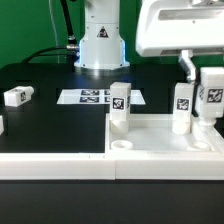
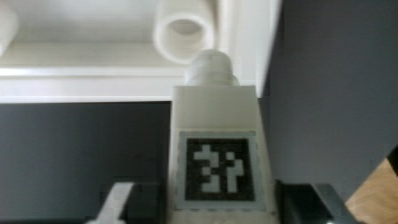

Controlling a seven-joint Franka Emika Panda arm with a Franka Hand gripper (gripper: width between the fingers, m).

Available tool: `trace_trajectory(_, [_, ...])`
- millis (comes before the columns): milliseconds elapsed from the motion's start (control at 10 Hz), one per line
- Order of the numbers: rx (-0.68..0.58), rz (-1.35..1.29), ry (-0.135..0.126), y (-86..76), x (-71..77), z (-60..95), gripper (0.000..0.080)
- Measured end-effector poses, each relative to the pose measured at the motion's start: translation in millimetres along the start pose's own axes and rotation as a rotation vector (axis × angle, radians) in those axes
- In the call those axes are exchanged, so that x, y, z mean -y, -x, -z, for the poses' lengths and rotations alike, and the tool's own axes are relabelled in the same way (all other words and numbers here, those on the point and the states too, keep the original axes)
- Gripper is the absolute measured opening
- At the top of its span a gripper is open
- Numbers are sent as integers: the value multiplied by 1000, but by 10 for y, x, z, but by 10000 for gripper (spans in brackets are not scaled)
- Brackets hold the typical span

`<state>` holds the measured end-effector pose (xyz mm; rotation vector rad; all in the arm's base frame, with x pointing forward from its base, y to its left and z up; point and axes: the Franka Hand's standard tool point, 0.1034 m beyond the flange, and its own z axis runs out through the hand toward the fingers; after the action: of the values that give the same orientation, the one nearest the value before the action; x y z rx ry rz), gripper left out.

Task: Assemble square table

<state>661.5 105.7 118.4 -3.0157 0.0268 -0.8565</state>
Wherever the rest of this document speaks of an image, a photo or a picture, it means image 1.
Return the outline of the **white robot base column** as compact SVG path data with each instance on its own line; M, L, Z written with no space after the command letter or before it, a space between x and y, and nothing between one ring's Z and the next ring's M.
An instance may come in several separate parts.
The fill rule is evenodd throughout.
M85 34L79 42L77 71L110 75L126 70L125 41L120 36L120 0L84 0Z

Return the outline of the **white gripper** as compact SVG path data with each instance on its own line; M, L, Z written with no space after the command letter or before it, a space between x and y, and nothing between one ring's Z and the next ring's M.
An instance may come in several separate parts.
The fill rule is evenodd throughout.
M142 57L180 54L187 82L194 84L193 53L224 53L224 0L143 0L135 46Z

